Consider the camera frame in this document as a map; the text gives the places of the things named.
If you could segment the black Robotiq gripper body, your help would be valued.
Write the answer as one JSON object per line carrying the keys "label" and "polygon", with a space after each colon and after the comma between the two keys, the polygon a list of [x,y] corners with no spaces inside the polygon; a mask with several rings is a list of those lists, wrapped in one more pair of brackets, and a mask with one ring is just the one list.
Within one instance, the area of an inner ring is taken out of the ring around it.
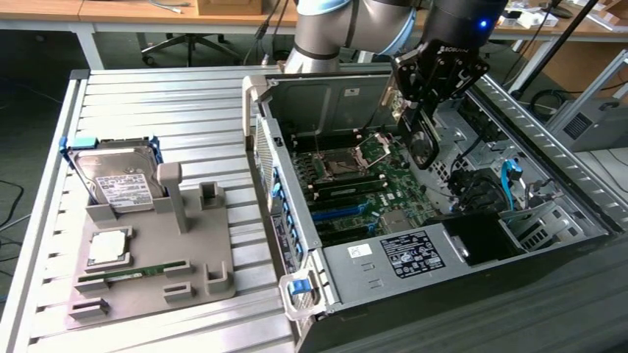
{"label": "black Robotiq gripper body", "polygon": [[432,3],[418,49],[421,75],[428,90],[429,76],[442,59],[480,58],[480,48],[504,12],[501,0],[441,0]]}

